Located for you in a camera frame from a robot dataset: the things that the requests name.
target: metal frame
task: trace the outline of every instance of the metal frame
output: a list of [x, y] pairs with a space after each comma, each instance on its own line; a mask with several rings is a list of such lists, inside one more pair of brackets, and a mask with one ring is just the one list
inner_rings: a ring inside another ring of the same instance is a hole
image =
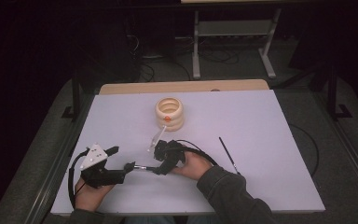
[[[325, 101], [321, 94], [315, 94], [315, 100], [319, 104], [320, 107], [325, 108]], [[356, 152], [356, 148], [353, 146], [345, 132], [343, 131], [341, 125], [339, 124], [339, 120], [334, 119], [331, 117], [329, 111], [322, 109], [326, 120], [329, 122], [330, 126], [332, 127], [333, 131], [336, 133], [337, 137], [342, 143], [342, 146], [345, 148], [346, 152], [348, 153], [348, 157], [350, 159], [350, 163], [353, 167], [354, 172], [358, 176], [358, 154]]]
[[[193, 49], [193, 78], [200, 79], [200, 58], [199, 58], [199, 36], [216, 36], [216, 35], [266, 35], [267, 42], [264, 48], [259, 49], [261, 60], [266, 68], [269, 78], [275, 78], [276, 74], [269, 61], [269, 47], [275, 34], [275, 29], [278, 25], [278, 19], [281, 15], [281, 9], [275, 10], [272, 20], [265, 21], [229, 21], [226, 23], [219, 23], [218, 21], [200, 21], [199, 12], [196, 11], [194, 15], [194, 49]], [[263, 29], [264, 24], [269, 24], [267, 30]], [[229, 30], [224, 25], [235, 27], [234, 30]]]
[[40, 223], [43, 220], [46, 209], [51, 206], [49, 201], [55, 198], [56, 190], [62, 182], [62, 177], [68, 163], [70, 155], [77, 144], [77, 139], [83, 129], [87, 115], [90, 111], [94, 95], [85, 94], [83, 97], [82, 109], [79, 111], [76, 121], [72, 122], [71, 127], [65, 136], [59, 153], [51, 164], [51, 168], [46, 175], [42, 187], [37, 192], [34, 204], [24, 223]]

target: white table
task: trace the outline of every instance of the white table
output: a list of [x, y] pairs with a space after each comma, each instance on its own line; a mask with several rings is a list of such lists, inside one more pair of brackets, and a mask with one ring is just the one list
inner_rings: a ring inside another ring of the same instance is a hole
[[[229, 83], [238, 85], [240, 81]], [[322, 200], [274, 92], [261, 89], [264, 90], [98, 95], [74, 157], [97, 142], [105, 149], [120, 146], [118, 154], [108, 159], [107, 169], [122, 169], [125, 163], [132, 161], [159, 166], [160, 161], [147, 152], [158, 131], [154, 106], [159, 99], [173, 96], [182, 101], [186, 121], [179, 131], [165, 133], [163, 140], [188, 140], [201, 147], [219, 165], [234, 172], [219, 142], [221, 136], [247, 179], [248, 191], [264, 200], [273, 212], [323, 211]], [[75, 180], [80, 175], [81, 162], [77, 164]], [[68, 215], [72, 210], [65, 175], [51, 212]], [[212, 213], [213, 209], [197, 190], [196, 181], [179, 175], [155, 175], [135, 170], [127, 174], [123, 185], [116, 185], [106, 196], [99, 211], [122, 216], [196, 215]]]

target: sleeve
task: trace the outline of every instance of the sleeve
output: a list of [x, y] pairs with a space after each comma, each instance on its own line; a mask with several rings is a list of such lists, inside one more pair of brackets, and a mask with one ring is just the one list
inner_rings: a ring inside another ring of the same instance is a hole
[[246, 191], [241, 175], [214, 166], [200, 178], [197, 187], [224, 223], [277, 223], [269, 206]]
[[99, 224], [103, 223], [104, 215], [86, 210], [75, 209], [65, 224]]

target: wooden table edge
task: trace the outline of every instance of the wooden table edge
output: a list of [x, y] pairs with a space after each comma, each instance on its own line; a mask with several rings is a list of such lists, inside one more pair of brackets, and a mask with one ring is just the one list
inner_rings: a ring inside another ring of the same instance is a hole
[[269, 90], [264, 79], [235, 79], [209, 81], [180, 81], [180, 82], [149, 82], [149, 83], [119, 83], [105, 84], [101, 87], [100, 95], [132, 94], [156, 92], [190, 92], [190, 91], [261, 91]]

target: cylindrical object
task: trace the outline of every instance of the cylindrical object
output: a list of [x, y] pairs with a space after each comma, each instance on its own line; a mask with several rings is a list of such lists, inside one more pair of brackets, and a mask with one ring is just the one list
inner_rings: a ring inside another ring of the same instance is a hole
[[156, 117], [158, 126], [167, 126], [165, 131], [174, 132], [182, 128], [185, 122], [184, 109], [180, 100], [168, 97], [156, 104]]

